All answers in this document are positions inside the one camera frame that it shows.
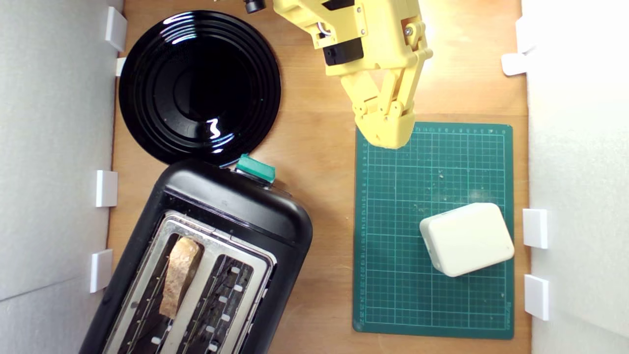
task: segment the white bracket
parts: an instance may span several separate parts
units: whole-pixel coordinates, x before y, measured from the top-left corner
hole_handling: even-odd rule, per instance
[[[524,74],[528,71],[526,57],[537,46],[537,31],[534,21],[528,16],[522,16],[515,23],[518,52],[504,54],[501,61],[503,72],[507,76]]]
[[[115,207],[118,204],[118,172],[96,171],[96,207]]]
[[[544,209],[522,210],[524,244],[548,249],[548,211]]]
[[[110,6],[107,12],[105,40],[119,52],[125,51],[126,18],[113,6]]]
[[[548,280],[524,276],[524,310],[543,321],[548,321],[548,285]]]
[[[116,62],[116,77],[120,77],[122,75],[122,68],[125,66],[126,57],[118,58]]]
[[[113,266],[113,251],[104,251],[92,254],[92,268],[89,281],[89,292],[95,293],[107,287],[111,280],[111,268]]]

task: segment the black knob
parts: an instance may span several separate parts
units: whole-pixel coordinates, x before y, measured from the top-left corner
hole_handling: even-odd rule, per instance
[[[245,0],[245,9],[247,13],[254,13],[267,8],[265,0]]]

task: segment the green cutting mat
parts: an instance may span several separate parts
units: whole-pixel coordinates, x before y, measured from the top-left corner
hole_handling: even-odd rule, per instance
[[[458,278],[432,267],[420,221],[498,204],[513,238],[508,125],[416,123],[399,150],[357,134],[353,326],[359,332],[511,339],[513,260]]]

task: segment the white wall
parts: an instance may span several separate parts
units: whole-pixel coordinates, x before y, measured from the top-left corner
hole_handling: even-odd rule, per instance
[[[523,0],[537,22],[528,56],[530,204],[548,209],[550,321],[534,354],[629,353],[629,4]]]
[[[106,0],[0,1],[0,353],[76,352],[101,294],[114,68]]]

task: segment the wooden surface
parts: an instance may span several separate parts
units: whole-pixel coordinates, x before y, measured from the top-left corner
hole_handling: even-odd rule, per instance
[[[428,61],[418,92],[418,120],[492,122],[515,135],[516,302],[511,341],[465,340],[356,333],[352,312],[354,187],[353,113],[337,78],[324,75],[323,56],[310,37],[272,9],[246,15],[241,0],[126,0],[127,50],[153,24],[181,11],[215,9],[258,28],[282,71],[282,106],[276,124],[252,156],[277,167],[277,176],[310,214],[313,242],[270,352],[530,354],[530,317],[523,308],[521,212],[528,205],[527,107],[524,77],[507,78],[500,56],[516,49],[517,0],[421,0]],[[111,210],[108,246],[115,262],[165,165],[130,137],[116,107],[113,169],[118,206]]]

